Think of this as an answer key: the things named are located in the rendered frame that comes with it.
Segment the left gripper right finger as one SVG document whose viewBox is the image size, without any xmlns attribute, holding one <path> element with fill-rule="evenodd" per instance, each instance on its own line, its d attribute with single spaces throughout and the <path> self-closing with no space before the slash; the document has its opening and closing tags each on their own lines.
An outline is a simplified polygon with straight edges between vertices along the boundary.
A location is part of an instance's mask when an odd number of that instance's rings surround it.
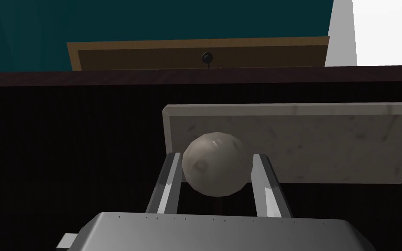
<svg viewBox="0 0 402 251">
<path fill-rule="evenodd" d="M 258 217 L 293 217 L 267 155 L 253 156 L 251 183 Z"/>
</svg>

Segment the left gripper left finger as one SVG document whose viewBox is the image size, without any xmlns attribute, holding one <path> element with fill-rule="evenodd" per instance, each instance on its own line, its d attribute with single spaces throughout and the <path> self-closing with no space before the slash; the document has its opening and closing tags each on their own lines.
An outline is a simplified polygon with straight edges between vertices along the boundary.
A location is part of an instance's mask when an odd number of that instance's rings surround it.
<svg viewBox="0 0 402 251">
<path fill-rule="evenodd" d="M 181 154 L 167 154 L 146 213 L 176 214 L 182 183 Z"/>
</svg>

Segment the grey round knob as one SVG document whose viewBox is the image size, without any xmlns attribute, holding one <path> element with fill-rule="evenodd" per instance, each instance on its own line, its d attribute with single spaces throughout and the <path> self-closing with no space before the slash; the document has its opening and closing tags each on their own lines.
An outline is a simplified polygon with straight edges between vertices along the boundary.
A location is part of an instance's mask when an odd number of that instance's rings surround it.
<svg viewBox="0 0 402 251">
<path fill-rule="evenodd" d="M 182 169 L 186 182 L 210 197 L 230 196 L 250 181 L 253 154 L 231 134 L 203 134 L 183 153 Z"/>
</svg>

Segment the pale marble drawer front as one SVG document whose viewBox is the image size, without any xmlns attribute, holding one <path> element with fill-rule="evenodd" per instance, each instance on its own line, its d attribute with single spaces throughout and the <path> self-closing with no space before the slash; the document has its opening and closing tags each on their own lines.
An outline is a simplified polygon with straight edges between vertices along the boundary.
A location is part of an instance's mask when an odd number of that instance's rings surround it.
<svg viewBox="0 0 402 251">
<path fill-rule="evenodd" d="M 402 102 L 167 105 L 167 152 L 210 132 L 270 159 L 282 183 L 402 183 Z"/>
</svg>

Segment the brown wooden door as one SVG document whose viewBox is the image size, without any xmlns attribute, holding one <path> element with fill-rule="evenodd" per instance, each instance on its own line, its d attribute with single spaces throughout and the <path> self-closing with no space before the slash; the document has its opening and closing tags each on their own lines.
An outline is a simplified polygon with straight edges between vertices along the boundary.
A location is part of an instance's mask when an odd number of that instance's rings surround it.
<svg viewBox="0 0 402 251">
<path fill-rule="evenodd" d="M 328 36 L 67 43 L 74 71 L 323 67 Z"/>
</svg>

